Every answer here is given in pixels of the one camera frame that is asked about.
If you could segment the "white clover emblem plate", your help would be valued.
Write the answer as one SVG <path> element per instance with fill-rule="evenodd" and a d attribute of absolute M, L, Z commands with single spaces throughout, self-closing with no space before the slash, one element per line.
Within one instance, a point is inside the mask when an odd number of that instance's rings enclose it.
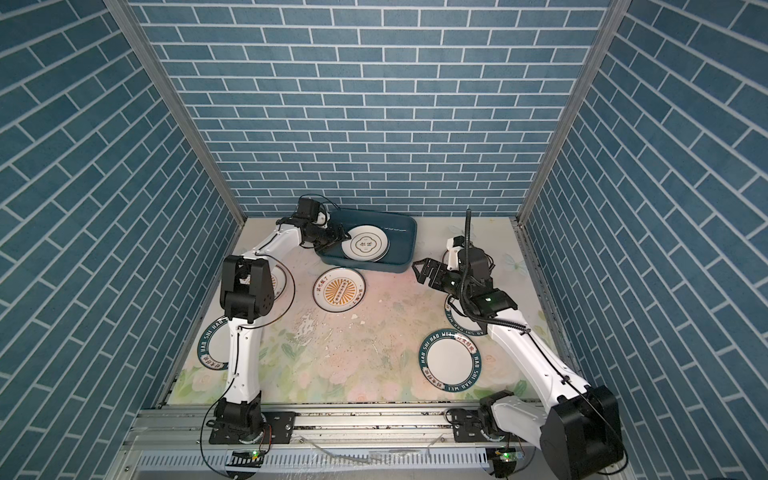
<path fill-rule="evenodd" d="M 354 261 L 376 262 L 389 250 L 386 233 L 373 225 L 360 225 L 348 231 L 350 238 L 342 242 L 342 252 Z"/>

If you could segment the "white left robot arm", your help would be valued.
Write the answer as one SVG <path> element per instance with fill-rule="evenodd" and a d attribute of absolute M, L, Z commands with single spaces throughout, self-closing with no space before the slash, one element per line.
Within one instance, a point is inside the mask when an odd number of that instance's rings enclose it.
<path fill-rule="evenodd" d="M 236 427 L 262 423 L 259 354 L 268 316 L 277 295 L 272 270 L 293 250 L 309 246 L 323 251 L 346 240 L 344 228 L 320 214 L 315 220 L 292 216 L 277 222 L 265 240 L 222 264 L 220 305 L 229 328 L 230 360 L 225 393 L 216 403 L 215 419 Z"/>

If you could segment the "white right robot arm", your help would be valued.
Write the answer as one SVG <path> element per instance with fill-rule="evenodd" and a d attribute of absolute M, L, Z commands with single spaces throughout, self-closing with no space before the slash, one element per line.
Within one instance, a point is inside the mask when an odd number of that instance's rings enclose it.
<path fill-rule="evenodd" d="M 531 443 L 559 479 L 628 466 L 615 395 L 590 385 L 545 344 L 514 300 L 495 287 L 482 249 L 457 237 L 445 262 L 426 258 L 413 262 L 412 270 L 417 282 L 458 301 L 460 313 L 502 347 L 541 402 L 533 406 L 504 392 L 483 398 L 478 412 L 487 435 L 512 434 Z"/>

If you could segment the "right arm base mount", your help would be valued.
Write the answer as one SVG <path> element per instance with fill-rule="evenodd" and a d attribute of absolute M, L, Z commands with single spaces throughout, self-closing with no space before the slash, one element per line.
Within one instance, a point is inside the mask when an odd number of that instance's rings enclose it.
<path fill-rule="evenodd" d="M 510 442 L 519 437 L 503 431 L 493 417 L 491 407 L 498 401 L 513 398 L 509 390 L 494 393 L 480 399 L 475 410 L 452 407 L 444 412 L 444 419 L 451 427 L 454 441 L 457 443 Z"/>

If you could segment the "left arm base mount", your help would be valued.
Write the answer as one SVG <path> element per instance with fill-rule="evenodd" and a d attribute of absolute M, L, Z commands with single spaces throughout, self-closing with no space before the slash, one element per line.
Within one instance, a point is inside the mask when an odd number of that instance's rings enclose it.
<path fill-rule="evenodd" d="M 211 428 L 209 443 L 213 445 L 289 444 L 297 417 L 296 412 L 263 412 L 261 398 L 249 403 L 219 400 L 213 417 L 206 421 Z"/>

